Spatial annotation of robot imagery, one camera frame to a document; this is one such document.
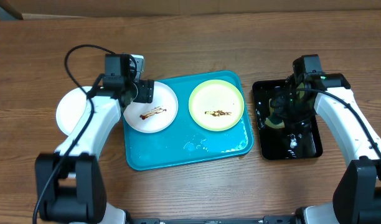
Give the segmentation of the yellow green sponge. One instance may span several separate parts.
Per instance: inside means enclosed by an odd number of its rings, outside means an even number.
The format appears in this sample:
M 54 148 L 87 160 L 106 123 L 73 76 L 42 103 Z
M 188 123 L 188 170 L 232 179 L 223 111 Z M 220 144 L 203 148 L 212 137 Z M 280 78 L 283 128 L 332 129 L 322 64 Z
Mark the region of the yellow green sponge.
M 285 127 L 285 123 L 282 118 L 274 114 L 274 109 L 269 108 L 270 114 L 265 118 L 265 125 L 273 129 L 282 129 Z

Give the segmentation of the white plate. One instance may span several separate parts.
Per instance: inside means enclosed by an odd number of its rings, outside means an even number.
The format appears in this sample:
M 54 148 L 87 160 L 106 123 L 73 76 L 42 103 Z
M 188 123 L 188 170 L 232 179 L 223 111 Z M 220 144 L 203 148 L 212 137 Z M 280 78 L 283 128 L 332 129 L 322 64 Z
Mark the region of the white plate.
M 124 111 L 125 121 L 142 133 L 156 133 L 166 129 L 178 112 L 178 99 L 174 91 L 161 82 L 154 82 L 152 103 L 132 102 Z
M 71 90 L 60 100 L 56 109 L 55 119 L 57 126 L 66 136 L 77 125 L 85 111 L 86 103 L 86 94 L 80 88 Z

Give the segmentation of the yellow-green plate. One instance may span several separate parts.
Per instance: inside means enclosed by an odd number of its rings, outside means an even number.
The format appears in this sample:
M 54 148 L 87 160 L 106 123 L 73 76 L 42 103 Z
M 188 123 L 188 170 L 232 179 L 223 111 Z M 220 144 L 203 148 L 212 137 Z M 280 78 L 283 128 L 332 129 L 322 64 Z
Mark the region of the yellow-green plate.
M 245 102 L 240 90 L 225 80 L 207 80 L 197 85 L 189 97 L 189 113 L 202 128 L 225 131 L 242 118 Z

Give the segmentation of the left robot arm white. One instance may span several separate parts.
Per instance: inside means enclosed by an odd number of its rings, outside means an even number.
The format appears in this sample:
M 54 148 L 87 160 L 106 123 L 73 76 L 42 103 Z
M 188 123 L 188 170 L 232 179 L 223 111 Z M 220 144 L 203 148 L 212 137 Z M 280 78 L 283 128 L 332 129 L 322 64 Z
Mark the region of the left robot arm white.
M 93 86 L 78 86 L 64 98 L 75 95 L 85 103 L 75 127 L 53 153 L 41 153 L 35 160 L 32 221 L 126 223 L 127 213 L 107 201 L 98 158 L 126 107 L 152 102 L 154 80 L 101 74 Z

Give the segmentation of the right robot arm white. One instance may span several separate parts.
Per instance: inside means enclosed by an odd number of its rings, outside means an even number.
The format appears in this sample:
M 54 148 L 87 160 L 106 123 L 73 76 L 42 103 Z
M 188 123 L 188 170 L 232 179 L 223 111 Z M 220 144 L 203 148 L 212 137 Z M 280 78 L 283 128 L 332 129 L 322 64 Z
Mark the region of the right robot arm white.
M 302 223 L 381 223 L 381 138 L 359 109 L 340 73 L 293 74 L 270 101 L 285 125 L 319 115 L 347 169 L 331 202 L 301 209 Z

